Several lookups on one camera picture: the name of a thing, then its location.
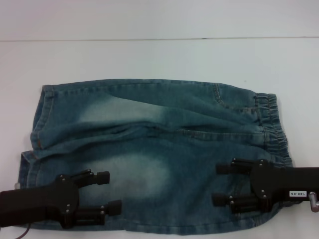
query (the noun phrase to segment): denim shorts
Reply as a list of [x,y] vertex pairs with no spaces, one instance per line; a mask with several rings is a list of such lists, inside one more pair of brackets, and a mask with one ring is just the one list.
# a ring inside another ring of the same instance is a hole
[[[21,188],[51,183],[59,174],[109,171],[110,184],[80,189],[80,206],[122,200],[122,214],[104,226],[197,235],[249,229],[270,213],[231,214],[211,194],[250,192],[245,175],[216,175],[216,163],[266,159],[292,166],[276,95],[233,86],[175,80],[115,79],[43,86],[23,152]],[[32,224],[61,230],[57,222]]]

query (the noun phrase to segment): pocket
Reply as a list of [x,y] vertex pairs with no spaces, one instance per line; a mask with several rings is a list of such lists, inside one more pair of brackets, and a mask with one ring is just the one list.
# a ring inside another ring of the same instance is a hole
[[256,108],[256,93],[250,90],[214,83],[216,101],[226,108],[252,110]]

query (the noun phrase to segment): white table surface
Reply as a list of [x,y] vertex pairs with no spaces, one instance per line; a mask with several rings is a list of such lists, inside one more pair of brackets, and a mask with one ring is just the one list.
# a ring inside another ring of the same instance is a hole
[[[58,9],[58,14],[55,13],[53,16],[48,15],[49,4],[44,5],[41,3],[44,1],[35,0],[30,2],[28,5],[24,1],[0,0],[0,6],[7,6],[8,11],[0,7],[0,40],[319,35],[319,17],[315,8],[318,7],[318,1],[310,0],[290,3],[272,0],[263,5],[256,4],[256,1],[244,1],[242,5],[233,5],[230,0],[199,0],[200,6],[188,0],[163,1],[161,4],[151,0],[135,1],[137,4],[128,0],[108,1],[107,4],[94,1],[95,5],[92,2],[80,1],[78,9],[73,3],[76,10],[72,10],[70,16],[75,19],[68,18],[68,10],[59,8],[61,5],[55,5],[53,1],[51,5]],[[210,15],[208,8],[211,4],[233,13],[223,15],[218,9],[212,8]],[[35,9],[39,10],[37,13],[41,16],[34,16]],[[16,19],[9,14],[9,11],[14,10],[18,16]],[[77,14],[85,10],[95,18],[87,19],[86,22]],[[124,21],[131,22],[131,26],[119,22],[122,10],[127,13]],[[201,11],[204,12],[204,18],[212,20],[212,29],[210,22],[201,19]],[[283,11],[292,11],[294,14],[282,15]],[[238,14],[243,17],[241,21],[246,25],[237,21]],[[191,19],[185,20],[188,15],[191,15]],[[162,17],[165,19],[160,24],[154,24],[148,22],[147,16],[153,17],[153,20],[156,18],[157,21]],[[105,21],[105,28],[102,27],[100,17],[109,20]],[[261,93],[275,93],[279,98],[281,121],[295,166],[319,167],[318,65],[319,39],[316,38],[0,42],[0,191],[13,189],[18,176],[20,153],[31,149],[29,135],[41,86],[97,79],[195,80],[220,82]],[[312,239],[318,237],[318,221],[319,214],[312,213],[309,203],[305,202],[281,210],[269,222],[254,229],[187,237]],[[0,231],[0,239],[13,239],[23,232],[24,229],[20,228],[3,228]],[[30,230],[25,238],[174,239],[180,236],[123,231]]]

